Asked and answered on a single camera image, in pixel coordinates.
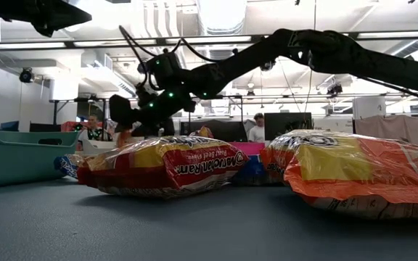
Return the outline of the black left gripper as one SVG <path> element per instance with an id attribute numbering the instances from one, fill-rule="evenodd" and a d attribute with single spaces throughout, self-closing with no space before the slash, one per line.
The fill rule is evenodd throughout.
<path id="1" fill-rule="evenodd" d="M 43 36 L 52 37 L 56 30 L 79 25 L 92 20 L 81 9 L 79 1 L 11 0 L 0 1 L 0 18 L 5 21 L 29 22 Z"/>

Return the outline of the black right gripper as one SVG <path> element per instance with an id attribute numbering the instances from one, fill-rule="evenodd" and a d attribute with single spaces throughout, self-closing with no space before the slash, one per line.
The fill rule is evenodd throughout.
<path id="1" fill-rule="evenodd" d="M 194 112 L 196 102 L 190 97 L 185 76 L 189 72 L 181 67 L 179 58 L 172 51 L 159 54 L 142 66 L 152 94 L 139 94 L 139 109 L 132 109 L 130 101 L 117 94 L 109 99 L 110 118 L 121 127 L 140 125 L 132 130 L 132 136 L 174 136 L 171 116 L 180 110 Z"/>

